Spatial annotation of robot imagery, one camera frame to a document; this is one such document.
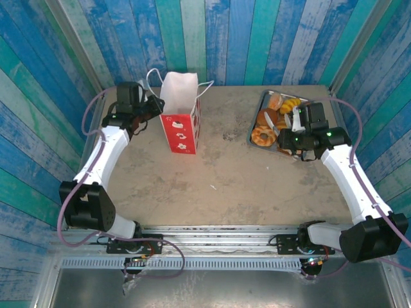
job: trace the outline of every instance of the gift bag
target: gift bag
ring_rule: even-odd
[[[171,152],[195,154],[201,122],[199,97],[211,87],[214,81],[198,84],[197,73],[176,72],[168,72],[163,81],[158,69],[150,69],[146,77],[147,83],[153,71],[157,72],[162,83],[160,98],[164,100],[165,105],[160,119]],[[201,85],[208,85],[208,87],[198,94],[198,87]],[[154,94],[150,84],[148,89]]]

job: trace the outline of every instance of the table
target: table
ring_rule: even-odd
[[[212,87],[202,96],[197,155],[171,153],[160,119],[152,119],[113,170],[109,196],[117,211],[143,226],[350,223],[348,206],[321,161],[295,161],[247,145],[266,89],[304,98],[329,95],[325,86],[312,85]],[[109,94],[106,110],[115,95]],[[329,102],[324,110],[336,126]]]

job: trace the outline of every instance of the blue wooden wall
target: blue wooden wall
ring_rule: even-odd
[[[376,0],[60,2],[108,87],[152,67],[215,85],[329,85]]]
[[[44,0],[0,0],[0,306],[28,307],[94,90]]]
[[[411,239],[411,1],[391,2],[338,97],[359,110],[363,139],[358,159],[394,212],[407,216]],[[342,113],[355,138],[354,115],[347,108]],[[398,256],[411,267],[411,249],[401,245]]]

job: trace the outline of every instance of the baking tray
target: baking tray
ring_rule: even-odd
[[[258,112],[261,109],[264,109],[264,108],[268,107],[268,102],[270,101],[271,95],[274,94],[274,93],[280,94],[283,97],[284,100],[290,99],[290,98],[299,98],[301,101],[308,101],[308,99],[302,98],[300,96],[285,94],[285,93],[274,91],[274,90],[264,90],[263,93],[261,93],[261,97],[259,98],[256,113],[254,114],[254,117],[252,118],[249,133],[247,134],[247,144],[250,145],[250,146],[253,146],[255,148],[265,150],[265,151],[270,151],[270,152],[278,153],[278,154],[283,155],[283,156],[291,157],[291,155],[289,155],[289,154],[287,154],[283,151],[279,151],[277,149],[277,141],[275,141],[275,143],[273,143],[273,145],[271,145],[271,146],[258,146],[257,144],[254,144],[251,141],[251,133],[252,133],[253,129],[255,129],[255,127],[256,127]]]

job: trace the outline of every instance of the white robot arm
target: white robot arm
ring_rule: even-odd
[[[91,156],[74,180],[62,182],[60,186],[60,199],[63,203],[87,173],[98,155],[102,142],[105,142],[96,164],[67,204],[64,217],[69,226],[99,230],[124,239],[141,236],[137,222],[125,219],[116,212],[107,194],[107,188],[111,172],[139,124],[147,124],[147,121],[159,115],[163,108],[164,101],[154,95],[147,97],[140,83],[121,83],[117,86],[117,101],[110,106],[102,122],[102,132],[106,140],[102,141],[99,138]]]
[[[303,104],[294,107],[292,127],[280,131],[280,148],[296,153],[297,150],[313,150],[315,158],[333,175],[348,204],[353,225],[332,225],[323,221],[302,224],[299,229],[299,245],[325,245],[342,250],[351,262],[360,262],[396,253],[401,239],[388,226],[374,208],[355,176],[355,166],[364,186],[377,200],[384,215],[388,216],[398,230],[405,234],[408,221],[404,214],[394,214],[381,199],[364,173],[354,155],[350,164],[351,140],[344,129],[329,128],[321,103]]]

